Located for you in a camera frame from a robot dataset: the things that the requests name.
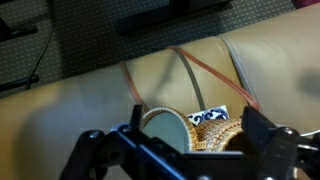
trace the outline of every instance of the brown strap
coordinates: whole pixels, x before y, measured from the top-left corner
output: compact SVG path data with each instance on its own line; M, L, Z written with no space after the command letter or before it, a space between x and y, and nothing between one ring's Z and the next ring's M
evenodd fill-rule
M132 81L132 78L131 78L131 75L130 75L130 72L129 72L128 68L127 68L126 63L124 61L121 61L120 62L120 66L121 66L121 69L122 69L122 71L124 73L124 76L126 77L127 83L129 85L130 91L132 93L132 96L136 100L136 103L137 104L141 104L142 107L143 107L143 111L147 112L148 111L148 107L146 106L146 104L142 100L140 94L138 93L138 90L137 90L136 86L134 85L134 83Z
M180 49L179 47L175 47L175 46L168 46L167 49L173 49L175 51L180 52L181 54L183 54L184 56L186 56L187 58L189 58L191 61L193 61L194 63L196 63L197 65L199 65L200 67L204 68L205 70L209 71L211 74L215 75L217 78L219 78L220 80L222 80L223 82L225 82L226 84L228 84L232 89L234 89L235 91L237 91L242 97L244 97L250 106L254 107L257 110L260 110L260 105L257 102L257 100L252 97L246 90L244 90L242 87L238 86L237 84L235 84L231 79L229 79L227 76L221 74L220 72L218 72L217 70L213 69L212 67L208 66L207 64L203 63L202 61L200 61L199 59L197 59L196 57L192 56L190 53L188 53L187 51Z

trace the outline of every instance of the gray carpet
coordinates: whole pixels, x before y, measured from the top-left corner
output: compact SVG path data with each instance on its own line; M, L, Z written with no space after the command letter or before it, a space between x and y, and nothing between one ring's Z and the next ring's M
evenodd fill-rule
M38 67L32 87L93 71L192 40L227 32L294 10L291 0L234 0L229 9L208 8L138 30L115 32L114 22L162 6L167 0L56 0L53 39ZM51 26L46 0L0 4L0 16L11 26L37 25L37 34L0 43L0 84L30 72ZM6 91L5 97L24 88Z

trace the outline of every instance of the blue and white pattern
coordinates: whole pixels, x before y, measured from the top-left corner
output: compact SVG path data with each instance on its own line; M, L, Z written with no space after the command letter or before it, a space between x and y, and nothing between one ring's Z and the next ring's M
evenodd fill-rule
M229 119L229 114L225 105L200 111L187 116L192 124L198 125L211 119Z

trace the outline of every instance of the beige leather couch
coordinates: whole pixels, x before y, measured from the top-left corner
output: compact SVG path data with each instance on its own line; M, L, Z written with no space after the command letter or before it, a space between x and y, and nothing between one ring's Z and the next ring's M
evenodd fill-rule
M181 47L248 89L274 123L320 128L320 4ZM127 62L149 107L199 111L189 76L172 50ZM231 118L247 103L191 63L208 108ZM127 122L135 101L119 65L0 100L1 179L57 179L78 136ZM126 179L113 168L108 177Z

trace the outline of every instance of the leather surface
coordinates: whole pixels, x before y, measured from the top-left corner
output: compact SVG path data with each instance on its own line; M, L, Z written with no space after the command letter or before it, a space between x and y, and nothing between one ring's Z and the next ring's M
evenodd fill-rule
M231 58L217 38L182 46L237 83ZM225 104L231 118L246 102L227 85L191 64L208 108ZM149 107L199 111L187 71L171 50L128 62L137 89ZM0 177L57 179L79 135L105 132L127 122L135 101L119 65L66 79L0 100ZM113 168L109 179L128 177Z
M180 46L240 85L224 43L216 37ZM200 111L190 77L179 56L164 50L127 62L132 79L142 99L150 108L169 106L184 114ZM246 102L233 89L190 61L206 108L226 105L230 118L238 118Z
M220 35L274 123L320 128L320 4Z

